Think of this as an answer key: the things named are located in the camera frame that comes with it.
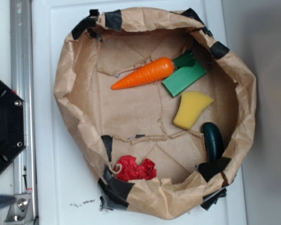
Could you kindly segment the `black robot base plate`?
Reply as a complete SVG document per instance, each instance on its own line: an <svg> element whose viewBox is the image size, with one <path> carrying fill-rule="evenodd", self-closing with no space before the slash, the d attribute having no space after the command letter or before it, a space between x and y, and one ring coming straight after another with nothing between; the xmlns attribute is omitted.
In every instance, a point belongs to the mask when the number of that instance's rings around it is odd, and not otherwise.
<svg viewBox="0 0 281 225"><path fill-rule="evenodd" d="M24 101L0 80L0 175L25 147Z"/></svg>

